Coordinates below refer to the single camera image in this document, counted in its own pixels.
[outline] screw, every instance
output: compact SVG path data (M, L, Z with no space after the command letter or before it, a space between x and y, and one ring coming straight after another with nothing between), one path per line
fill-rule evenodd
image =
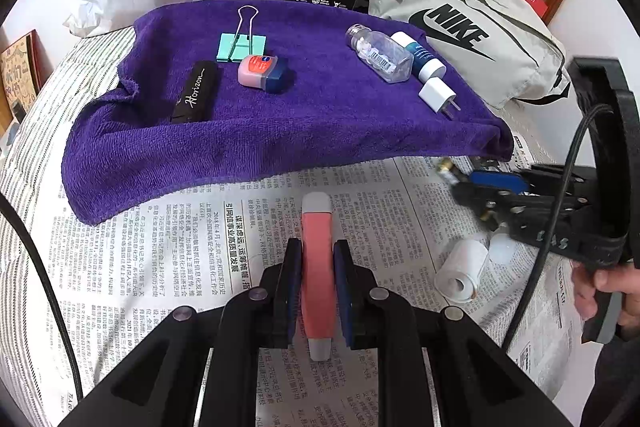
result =
M369 290L369 297L371 297L374 301L383 301L389 296L389 291L386 288L381 288L380 286L376 286Z
M460 321L465 316L464 312L457 306L448 306L444 308L444 316L450 321Z
M172 315L178 322L183 322L191 318L191 315L193 315L193 309L188 306L180 306L174 310Z
M249 298L252 301L264 301L268 295L269 295L269 292L264 288L260 288L260 286L251 288L249 290Z

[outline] black strap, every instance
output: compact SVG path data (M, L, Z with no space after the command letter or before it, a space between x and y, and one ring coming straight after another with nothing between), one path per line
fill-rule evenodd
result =
M561 98L567 98L569 96L569 89L571 88L571 83L567 84L562 93L560 94L550 94L548 96L543 96L537 100L526 100L524 98L516 98L516 100L520 100L521 102L527 102L531 105L546 105L548 103L555 102L556 100L560 100Z

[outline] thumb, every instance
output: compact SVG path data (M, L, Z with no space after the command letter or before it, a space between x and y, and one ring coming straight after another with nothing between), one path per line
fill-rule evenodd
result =
M621 264L611 270L597 270L593 283L601 292L640 295L640 270L633 263Z

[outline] black cable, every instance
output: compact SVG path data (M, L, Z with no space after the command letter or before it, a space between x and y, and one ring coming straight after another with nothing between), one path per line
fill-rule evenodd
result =
M49 280L49 275L47 275L47 269L44 267L44 263L42 262L42 258L38 253L38 249L31 238L31 235L27 231L27 227L25 227L24 223L18 216L18 213L11 206L11 203L4 197L4 194L0 192L0 212L4 218L9 222L9 224L14 227L15 232L20 237L24 247L27 249L29 253L29 257L31 257L31 262L36 269L38 277L40 278L40 283L42 284L42 288L44 289L44 293L47 296L47 301L49 301L49 306L51 306L51 311L53 312L53 318L56 320L56 325L58 326L58 331L60 332L60 337L62 337L62 344L65 346L66 356L69 359L69 365L71 366L71 375L74 378L74 386L76 388L76 396L78 397L78 401L82 400L84 395L82 394L82 382L80 380L80 370L78 369L78 362L76 361L76 354L74 353L74 348L71 345L71 339L69 338L69 333L66 331L65 319L62 316L62 312L60 311L60 305L58 304L58 299L56 299L56 294L53 291L53 286L51 285L51 281Z
M533 268L531 269L531 275L529 275L529 280L527 280L527 284L524 287L524 292L522 293L520 302L518 302L518 307L513 314L513 318L511 319L509 328L507 329L507 333L505 334L504 340L502 341L502 349L505 352L507 352L509 350L509 347L511 346L511 341L513 340L513 337L518 330L518 326L522 322L524 312L527 310L527 306L529 306L529 301L533 296L533 292L535 291L536 286L538 285L538 281L540 280L540 276L542 275L542 270L545 267L546 257L549 253L549 249L551 248L551 241L553 240L554 232L556 231L556 224L558 223L558 217L560 216L562 201L564 200L564 195L566 194L566 190L569 186L569 179L571 179L571 174L574 171L575 161L578 157L578 151L580 150L580 145L582 143L582 140L584 139L584 135L591 125L591 122L593 122L593 119L600 113L604 112L613 113L613 109L606 103L599 103L594 105L584 115L584 117L582 117L582 121L580 122L578 129L576 129L575 131L574 140L571 142L569 153L567 154L566 160L564 162L564 169L562 170L560 187L558 188L556 198L551 205L551 214L546 224L544 243L538 250L538 255L535 262L533 263Z

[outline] towel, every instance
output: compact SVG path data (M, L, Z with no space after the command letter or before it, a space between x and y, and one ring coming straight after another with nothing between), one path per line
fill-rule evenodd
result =
M259 10L254 34L266 36L266 54L289 59L292 85L280 94L244 87L238 64L220 64L206 121L171 124L192 66L215 60L244 4ZM357 57L345 41L356 23L403 31L432 50L407 23L305 2L204 0L140 17L119 84L83 108L66 142L62 180L78 219L96 225L182 188L313 167L402 155L510 158L507 124L450 64L444 81L461 108L451 109L453 121L418 97L419 80L387 84Z

